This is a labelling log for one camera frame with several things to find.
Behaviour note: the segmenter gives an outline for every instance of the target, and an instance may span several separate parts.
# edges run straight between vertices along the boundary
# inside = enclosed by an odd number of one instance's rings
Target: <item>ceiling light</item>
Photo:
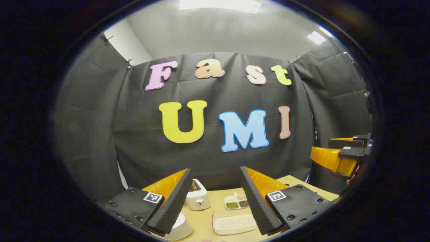
[[[255,0],[179,0],[179,10],[220,8],[256,14],[260,6]]]
[[[321,32],[325,33],[329,38],[333,37],[333,35],[328,30],[326,30],[325,28],[320,27],[319,30]]]
[[[316,31],[312,32],[312,34],[308,35],[307,37],[310,38],[310,40],[312,40],[316,44],[321,44],[326,40],[323,36],[318,34]]]

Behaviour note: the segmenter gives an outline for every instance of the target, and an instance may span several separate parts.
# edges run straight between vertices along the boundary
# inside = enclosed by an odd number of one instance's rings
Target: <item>white wall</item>
[[[104,34],[106,38],[113,36],[109,39],[109,42],[124,59],[133,59],[130,61],[132,65],[138,65],[153,59],[136,36],[127,19],[116,23],[104,31]]]

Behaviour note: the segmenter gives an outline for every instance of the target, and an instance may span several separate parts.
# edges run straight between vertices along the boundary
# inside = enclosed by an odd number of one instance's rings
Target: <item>wooden table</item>
[[[279,178],[277,179],[277,181],[282,182],[284,184],[289,184],[290,186],[302,184],[303,186],[318,193],[318,195],[320,195],[321,197],[329,201],[333,201],[339,196],[337,194],[327,192],[317,187],[314,187],[312,185],[309,185],[291,175]],[[208,209],[200,210],[200,211],[192,211],[187,206],[184,206],[182,208],[181,213],[185,216],[185,218],[193,228],[193,232],[189,236],[177,241],[178,242],[202,242],[205,239],[207,239],[207,240],[210,240],[211,242],[222,242],[222,241],[253,242],[253,241],[261,241],[278,234],[276,233],[271,236],[261,235],[260,231],[257,228],[253,231],[249,231],[241,234],[225,235],[225,236],[217,235],[212,228],[212,214],[218,210],[226,210],[226,208],[224,207],[224,198],[226,196],[233,195],[234,192],[236,192],[237,194],[245,194],[245,192],[243,191],[243,188],[208,191],[208,197],[211,204],[211,207],[209,207]],[[251,213],[250,208],[243,208],[243,209],[244,210],[247,209],[249,210],[249,213]]]

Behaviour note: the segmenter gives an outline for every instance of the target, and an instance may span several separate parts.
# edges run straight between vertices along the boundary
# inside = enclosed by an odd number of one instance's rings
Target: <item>white toaster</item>
[[[189,209],[193,211],[203,210],[209,208],[211,205],[209,203],[208,191],[197,179],[193,179],[194,183],[197,185],[198,190],[189,192],[185,202]]]

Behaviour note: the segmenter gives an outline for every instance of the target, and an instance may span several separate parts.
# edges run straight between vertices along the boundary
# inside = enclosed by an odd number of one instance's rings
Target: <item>black fabric backdrop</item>
[[[305,55],[294,62],[294,68],[286,60],[262,56],[196,53],[127,69],[120,54],[97,39],[77,58],[60,90],[53,115],[60,155],[84,193],[97,201],[112,198],[123,190],[117,160],[127,183],[135,187],[147,186],[184,168],[191,168],[194,178],[207,189],[239,187],[242,165],[272,178],[290,174],[305,180],[311,170],[309,156],[315,142],[311,107],[321,143],[329,137],[365,133],[361,127],[370,125],[363,118],[367,114],[362,95],[364,86],[341,83],[364,83],[362,79],[343,78],[356,73],[349,59],[336,56],[341,51],[339,46],[326,41],[309,57]],[[330,82],[325,85],[314,74],[318,64],[329,60],[324,53],[338,61],[337,66],[323,65],[319,70],[320,74],[328,75]],[[196,64],[204,59],[219,60],[226,73],[219,78],[196,78]],[[145,91],[151,74],[149,67],[172,60],[178,61],[178,67],[172,69],[164,87]],[[267,83],[250,83],[246,78],[247,65],[260,66]],[[275,65],[288,70],[290,86],[277,80],[270,70]],[[341,73],[327,67],[337,68]],[[351,93],[349,85],[354,87],[353,96],[347,94],[351,98],[345,99],[344,93]],[[204,100],[208,104],[204,109],[204,134],[194,143],[173,143],[163,134],[158,106],[164,102],[181,103],[179,127],[187,132],[192,128],[191,110],[187,107],[191,100]],[[278,107],[282,105],[291,108],[291,136],[285,140],[279,138]],[[246,149],[222,152],[224,126],[218,115],[233,111],[247,122],[255,109],[267,113],[265,129],[269,145],[256,149],[248,145]]]

